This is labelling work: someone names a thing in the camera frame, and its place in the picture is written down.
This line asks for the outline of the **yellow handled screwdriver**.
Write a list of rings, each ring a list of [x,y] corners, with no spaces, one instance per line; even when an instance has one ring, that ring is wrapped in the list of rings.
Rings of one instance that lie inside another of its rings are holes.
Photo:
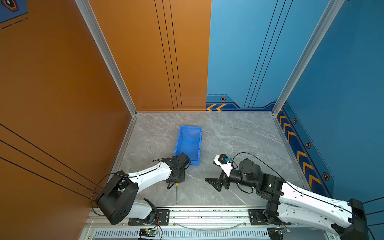
[[[175,188],[176,188],[176,205],[178,205],[178,203],[179,203],[179,183],[175,184]]]

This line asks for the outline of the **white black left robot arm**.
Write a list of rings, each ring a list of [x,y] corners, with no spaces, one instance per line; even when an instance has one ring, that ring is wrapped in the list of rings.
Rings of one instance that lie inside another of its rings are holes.
[[[158,164],[139,172],[127,174],[118,171],[96,198],[96,205],[111,225],[125,218],[134,218],[152,224],[158,214],[157,207],[148,199],[136,199],[137,194],[159,182],[167,183],[167,189],[185,181],[185,170],[190,158],[181,153],[171,158],[157,159]]]

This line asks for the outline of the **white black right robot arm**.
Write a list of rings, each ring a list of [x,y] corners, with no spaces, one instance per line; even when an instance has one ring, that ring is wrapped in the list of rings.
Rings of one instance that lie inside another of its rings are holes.
[[[341,240],[368,240],[369,229],[363,203],[350,199],[336,200],[297,187],[281,177],[263,173],[261,167],[244,159],[234,168],[226,155],[217,155],[214,165],[222,169],[217,179],[205,181],[218,192],[229,189],[232,183],[249,194],[267,200],[264,210],[270,225],[302,224],[337,235]]]

